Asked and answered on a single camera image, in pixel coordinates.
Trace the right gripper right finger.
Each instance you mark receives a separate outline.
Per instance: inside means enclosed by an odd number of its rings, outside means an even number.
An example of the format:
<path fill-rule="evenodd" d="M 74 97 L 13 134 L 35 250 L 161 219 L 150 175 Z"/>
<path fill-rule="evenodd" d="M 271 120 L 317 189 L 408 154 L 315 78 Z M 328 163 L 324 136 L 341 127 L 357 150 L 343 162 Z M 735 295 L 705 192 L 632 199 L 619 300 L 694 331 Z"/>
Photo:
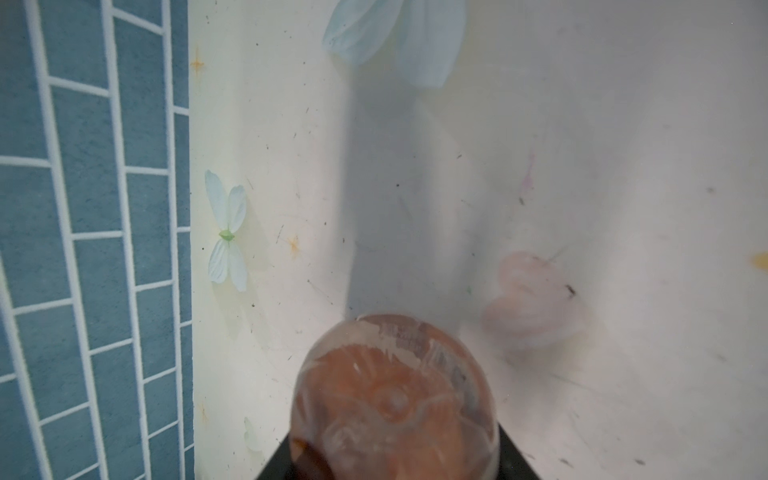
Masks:
<path fill-rule="evenodd" d="M 499 430 L 499 468 L 497 480 L 539 480 L 539 475 L 526 461 L 522 452 L 511 440 L 507 432 L 498 424 Z"/>

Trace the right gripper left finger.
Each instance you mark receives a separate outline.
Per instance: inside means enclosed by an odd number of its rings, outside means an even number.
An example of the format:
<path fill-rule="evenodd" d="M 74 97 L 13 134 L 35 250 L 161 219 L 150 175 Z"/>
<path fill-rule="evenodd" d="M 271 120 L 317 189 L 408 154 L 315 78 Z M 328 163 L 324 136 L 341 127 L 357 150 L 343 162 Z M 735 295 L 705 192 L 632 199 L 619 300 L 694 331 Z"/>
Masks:
<path fill-rule="evenodd" d="M 262 468 L 257 480 L 293 480 L 294 465 L 291 458 L 290 442 L 287 436 Z"/>

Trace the brown coffee bottle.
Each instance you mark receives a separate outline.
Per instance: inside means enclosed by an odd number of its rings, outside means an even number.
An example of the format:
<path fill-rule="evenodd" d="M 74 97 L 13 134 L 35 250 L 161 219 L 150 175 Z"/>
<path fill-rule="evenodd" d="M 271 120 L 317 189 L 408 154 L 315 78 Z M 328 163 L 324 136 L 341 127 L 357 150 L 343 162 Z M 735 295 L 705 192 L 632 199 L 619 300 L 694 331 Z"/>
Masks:
<path fill-rule="evenodd" d="M 310 349 L 288 434 L 298 479 L 494 479 L 500 434 L 468 348 L 406 315 L 343 321 Z"/>

